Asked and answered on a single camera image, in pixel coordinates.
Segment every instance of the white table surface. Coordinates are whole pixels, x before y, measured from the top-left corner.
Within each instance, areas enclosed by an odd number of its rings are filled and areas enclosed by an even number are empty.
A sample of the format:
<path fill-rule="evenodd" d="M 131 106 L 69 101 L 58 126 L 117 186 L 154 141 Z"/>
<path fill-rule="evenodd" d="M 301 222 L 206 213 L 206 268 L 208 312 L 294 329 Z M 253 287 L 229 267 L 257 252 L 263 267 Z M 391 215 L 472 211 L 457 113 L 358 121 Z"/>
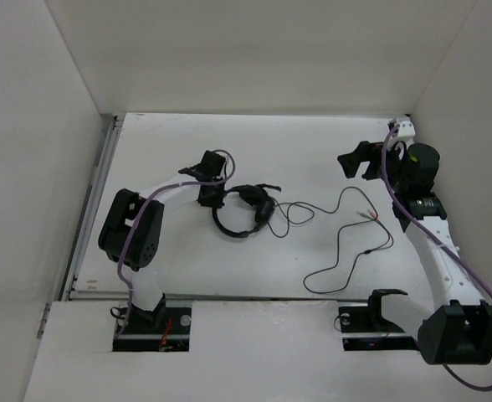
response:
<path fill-rule="evenodd" d="M 336 301 L 196 301 L 187 353 L 112 353 L 114 304 L 53 304 L 25 402 L 492 402 L 416 351 L 344 352 Z"/>
<path fill-rule="evenodd" d="M 380 180 L 360 176 L 348 180 L 337 156 L 355 149 L 359 141 L 381 141 L 387 118 L 359 116 L 216 116 L 129 114 L 111 164 L 76 290 L 120 292 L 125 285 L 115 264 L 97 246 L 97 238 L 112 199 L 121 188 L 141 191 L 156 186 L 175 172 L 198 163 L 207 149 L 229 150 L 237 162 L 231 185 L 270 183 L 282 187 L 280 201 L 308 201 L 327 209 L 336 205 L 341 190 L 362 188 L 391 230 L 392 249 L 360 258 L 340 299 L 366 298 L 375 288 L 400 288 L 429 306 L 431 294 L 417 254 L 392 216 L 391 202 Z M 314 221 L 276 239 L 264 229 L 237 241 L 215 227 L 209 209 L 197 204 L 164 218 L 161 243 L 152 264 L 158 264 L 164 292 L 204 296 L 315 297 L 302 286 L 309 272 L 333 265 L 336 233 L 360 217 L 368 206 L 359 193 L 345 194 L 336 215 L 317 214 Z M 221 210 L 232 229 L 248 228 L 254 213 L 232 198 Z M 276 230 L 283 220 L 274 217 Z M 374 224 L 347 229 L 341 236 L 340 266 L 308 282 L 318 290 L 345 283 L 355 255 L 380 245 L 385 234 Z"/>

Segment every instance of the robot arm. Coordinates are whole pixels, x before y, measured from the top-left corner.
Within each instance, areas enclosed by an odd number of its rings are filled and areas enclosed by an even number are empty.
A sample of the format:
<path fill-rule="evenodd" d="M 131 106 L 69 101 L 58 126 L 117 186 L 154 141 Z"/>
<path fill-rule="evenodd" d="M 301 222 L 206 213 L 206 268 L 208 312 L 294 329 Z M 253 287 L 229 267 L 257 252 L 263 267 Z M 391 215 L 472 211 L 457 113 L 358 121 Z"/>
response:
<path fill-rule="evenodd" d="M 157 269 L 149 266 L 158 248 L 164 213 L 171 213 L 185 204 L 198 202 L 202 206 L 218 206 L 222 202 L 225 180 L 222 174 L 226 160 L 216 152 L 206 151 L 202 161 L 193 167 L 185 167 L 172 179 L 141 193 L 120 190 L 114 198 L 99 236 L 99 247 L 110 260 L 118 262 L 121 251 L 141 206 L 159 188 L 168 188 L 156 195 L 147 205 L 127 249 L 125 265 L 134 272 L 131 277 L 132 304 L 140 315 L 153 319 L 153 312 L 163 298 L 158 285 Z"/>
<path fill-rule="evenodd" d="M 393 121 L 405 134 L 413 135 L 407 118 Z M 399 157 L 397 145 L 404 153 Z M 357 149 L 338 160 L 345 175 L 353 178 L 362 162 L 370 162 L 363 178 L 380 178 L 382 143 L 361 142 Z M 386 170 L 398 201 L 430 232 L 436 234 L 456 255 L 448 231 L 447 214 L 435 193 L 433 180 L 439 167 L 439 154 L 424 144 L 403 142 L 401 137 L 389 142 Z M 492 306 L 488 305 L 463 268 L 446 255 L 425 232 L 393 205 L 402 230 L 413 244 L 423 264 L 433 293 L 434 310 L 430 312 L 399 290 L 374 291 L 369 297 L 370 317 L 379 322 L 397 324 L 418 343 L 429 364 L 487 364 L 492 358 Z"/>

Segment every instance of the black headphones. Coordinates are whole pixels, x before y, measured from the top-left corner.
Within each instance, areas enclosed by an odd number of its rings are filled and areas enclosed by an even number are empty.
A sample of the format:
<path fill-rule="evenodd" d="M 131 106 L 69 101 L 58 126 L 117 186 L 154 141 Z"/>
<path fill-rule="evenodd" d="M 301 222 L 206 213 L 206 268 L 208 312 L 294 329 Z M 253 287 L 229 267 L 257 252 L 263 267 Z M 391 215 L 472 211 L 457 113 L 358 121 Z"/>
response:
<path fill-rule="evenodd" d="M 233 232 L 223 226 L 222 222 L 220 222 L 220 219 L 218 218 L 218 208 L 213 207 L 213 220 L 220 231 L 235 239 L 246 239 L 252 233 L 259 232 L 270 221 L 276 207 L 276 201 L 269 196 L 265 188 L 281 191 L 281 187 L 271 186 L 269 184 L 257 184 L 255 186 L 246 184 L 243 186 L 232 187 L 223 192 L 222 200 L 230 193 L 238 193 L 238 196 L 243 201 L 245 201 L 248 205 L 255 207 L 255 226 L 251 230 Z"/>

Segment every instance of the white panel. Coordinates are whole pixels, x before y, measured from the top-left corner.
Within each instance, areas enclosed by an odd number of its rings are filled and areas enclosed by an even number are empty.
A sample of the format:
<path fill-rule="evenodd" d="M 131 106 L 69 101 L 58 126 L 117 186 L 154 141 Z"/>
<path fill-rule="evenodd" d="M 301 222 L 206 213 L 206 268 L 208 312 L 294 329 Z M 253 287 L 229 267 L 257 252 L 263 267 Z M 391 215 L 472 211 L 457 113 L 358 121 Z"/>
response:
<path fill-rule="evenodd" d="M 492 402 L 416 351 L 344 352 L 334 301 L 196 302 L 187 353 L 112 353 L 110 306 L 54 303 L 25 402 Z"/>
<path fill-rule="evenodd" d="M 437 188 L 460 253 L 492 285 L 492 2 L 478 1 L 413 118 L 441 154 Z"/>
<path fill-rule="evenodd" d="M 101 111 L 409 112 L 474 0 L 48 0 Z"/>
<path fill-rule="evenodd" d="M 100 117 L 43 0 L 0 2 L 0 401 L 19 400 Z"/>
<path fill-rule="evenodd" d="M 279 201 L 306 201 L 334 209 L 347 186 L 362 188 L 378 207 L 392 231 L 395 246 L 359 259 L 351 283 L 332 297 L 367 298 L 375 288 L 400 288 L 417 300 L 431 302 L 430 287 L 417 254 L 394 218 L 381 180 L 345 178 L 337 156 L 353 151 L 359 141 L 381 141 L 387 118 L 344 116 L 223 116 L 127 115 L 90 235 L 76 288 L 79 291 L 119 291 L 126 286 L 97 245 L 115 194 L 122 188 L 141 191 L 169 179 L 176 171 L 199 162 L 207 149 L 224 148 L 237 162 L 229 186 L 269 183 L 281 186 Z M 232 230 L 251 228 L 254 213 L 229 197 L 219 216 Z M 209 209 L 192 203 L 165 215 L 159 250 L 152 264 L 159 269 L 166 293 L 220 296 L 312 297 L 302 279 L 312 271 L 334 265 L 336 235 L 343 224 L 362 220 L 357 211 L 370 207 L 356 191 L 348 191 L 335 215 L 291 228 L 276 239 L 269 228 L 244 241 L 221 234 Z M 309 216 L 293 211 L 295 219 Z M 274 230 L 284 231 L 279 214 Z M 377 225 L 346 229 L 341 235 L 341 263 L 333 271 L 308 281 L 311 288 L 330 290 L 345 284 L 352 261 L 367 248 L 379 246 L 386 235 Z"/>

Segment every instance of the white wall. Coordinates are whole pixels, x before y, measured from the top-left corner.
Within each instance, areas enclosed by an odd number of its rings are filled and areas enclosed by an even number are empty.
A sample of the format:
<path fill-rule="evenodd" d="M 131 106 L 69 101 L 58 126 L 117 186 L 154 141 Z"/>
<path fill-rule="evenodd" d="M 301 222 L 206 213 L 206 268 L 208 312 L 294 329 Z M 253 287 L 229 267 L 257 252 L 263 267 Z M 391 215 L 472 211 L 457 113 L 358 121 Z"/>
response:
<path fill-rule="evenodd" d="M 47 0 L 103 112 L 404 113 L 474 0 Z"/>
<path fill-rule="evenodd" d="M 0 401 L 22 397 L 99 136 L 44 1 L 0 1 Z"/>
<path fill-rule="evenodd" d="M 492 285 L 492 2 L 477 2 L 413 119 L 441 154 L 437 190 L 462 256 Z"/>

